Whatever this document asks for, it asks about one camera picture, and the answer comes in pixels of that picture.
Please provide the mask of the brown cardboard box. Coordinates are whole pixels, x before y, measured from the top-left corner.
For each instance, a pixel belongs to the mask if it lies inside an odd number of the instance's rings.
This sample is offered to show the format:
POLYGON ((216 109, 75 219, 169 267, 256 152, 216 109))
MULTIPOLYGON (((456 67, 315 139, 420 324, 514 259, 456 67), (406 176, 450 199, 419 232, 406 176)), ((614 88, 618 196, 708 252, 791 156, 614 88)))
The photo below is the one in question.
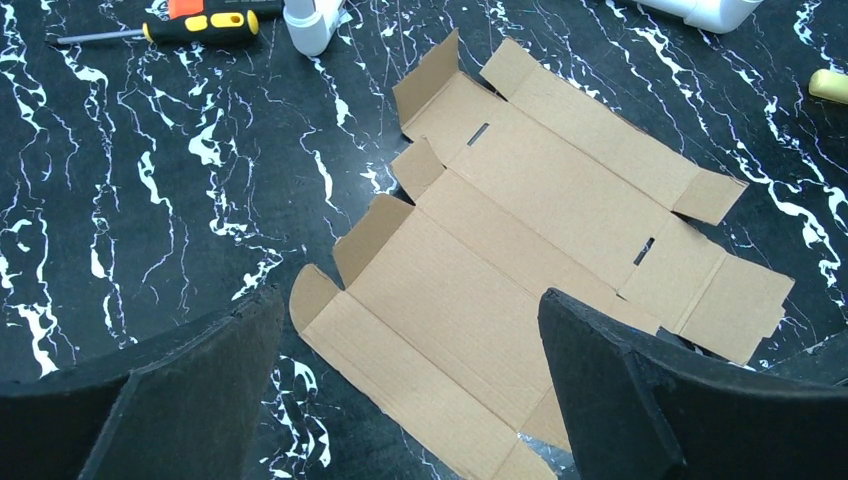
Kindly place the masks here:
POLYGON ((743 181, 703 169, 505 39, 475 81, 459 35, 393 90, 410 145, 289 300, 299 335, 467 479, 550 479, 525 436, 568 447, 537 324, 557 288, 647 333, 738 364, 784 316, 793 280, 692 226, 743 181))

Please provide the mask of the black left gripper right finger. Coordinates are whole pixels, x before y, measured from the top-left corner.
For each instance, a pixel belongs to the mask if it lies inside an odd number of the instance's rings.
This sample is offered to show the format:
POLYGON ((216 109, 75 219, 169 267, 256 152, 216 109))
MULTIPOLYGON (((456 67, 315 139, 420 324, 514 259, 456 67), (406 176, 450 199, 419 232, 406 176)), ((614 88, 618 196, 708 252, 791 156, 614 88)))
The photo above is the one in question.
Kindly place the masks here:
POLYGON ((583 479, 843 479, 847 391, 755 373, 557 289, 538 328, 583 479))

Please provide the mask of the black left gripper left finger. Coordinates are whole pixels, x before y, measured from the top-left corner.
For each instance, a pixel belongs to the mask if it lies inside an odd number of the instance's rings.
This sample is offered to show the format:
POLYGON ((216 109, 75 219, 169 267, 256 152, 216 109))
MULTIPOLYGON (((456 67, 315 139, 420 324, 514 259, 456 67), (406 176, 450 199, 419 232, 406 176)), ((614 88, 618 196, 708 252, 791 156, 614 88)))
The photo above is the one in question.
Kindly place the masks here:
POLYGON ((284 320, 279 289, 1 386, 5 479, 237 479, 284 320))

